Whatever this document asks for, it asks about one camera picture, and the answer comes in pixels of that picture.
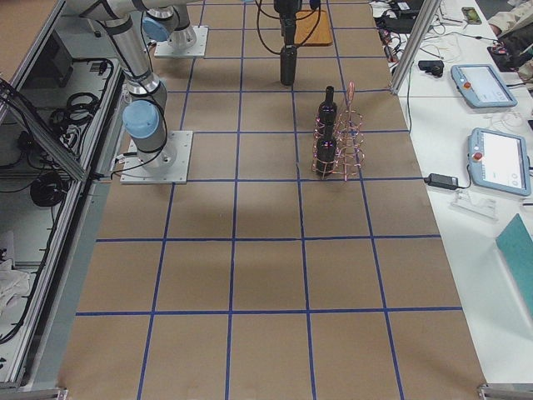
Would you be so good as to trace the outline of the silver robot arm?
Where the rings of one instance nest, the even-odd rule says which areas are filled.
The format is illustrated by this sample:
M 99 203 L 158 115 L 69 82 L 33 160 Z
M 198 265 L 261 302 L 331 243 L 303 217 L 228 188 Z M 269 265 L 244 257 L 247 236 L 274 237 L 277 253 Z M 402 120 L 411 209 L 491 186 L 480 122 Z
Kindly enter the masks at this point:
M 71 1 L 70 7 L 102 26 L 126 76 L 132 102 L 122 124 L 136 145 L 139 167 L 167 169 L 177 158 L 165 121 L 167 89 L 151 66 L 147 45 L 135 31 L 132 13 L 140 12 L 141 32 L 160 43 L 180 38 L 184 48 L 196 42 L 186 1 Z
M 284 40 L 282 50 L 296 48 L 296 15 L 301 11 L 302 1 L 274 1 L 275 15 L 262 11 L 260 1 L 256 1 L 257 18 L 263 13 L 268 18 L 278 19 Z M 165 43 L 175 50 L 185 50 L 197 43 L 197 35 L 190 25 L 186 6 L 153 8 L 142 17 L 142 30 L 152 40 Z

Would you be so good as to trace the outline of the person hand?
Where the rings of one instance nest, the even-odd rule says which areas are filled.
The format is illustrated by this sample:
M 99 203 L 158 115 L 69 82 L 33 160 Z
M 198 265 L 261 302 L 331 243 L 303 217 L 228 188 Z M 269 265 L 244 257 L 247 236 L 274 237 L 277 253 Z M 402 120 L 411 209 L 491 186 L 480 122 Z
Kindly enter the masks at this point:
M 489 24 L 489 26 L 490 26 L 492 32 L 493 32 L 496 36 L 501 35 L 502 30 L 501 30 L 498 26 L 493 25 L 493 24 L 491 24 L 491 23 Z

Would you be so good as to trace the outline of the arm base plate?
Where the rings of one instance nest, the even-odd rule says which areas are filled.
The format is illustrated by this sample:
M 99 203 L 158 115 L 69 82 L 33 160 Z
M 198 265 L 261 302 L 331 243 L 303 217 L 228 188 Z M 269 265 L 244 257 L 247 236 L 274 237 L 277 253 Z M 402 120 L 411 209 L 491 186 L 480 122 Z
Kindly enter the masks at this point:
M 161 153 L 141 152 L 131 139 L 120 182 L 124 184 L 186 184 L 192 150 L 193 131 L 170 131 Z
M 208 26 L 189 26 L 174 31 L 165 42 L 159 42 L 156 58 L 203 58 L 207 49 Z

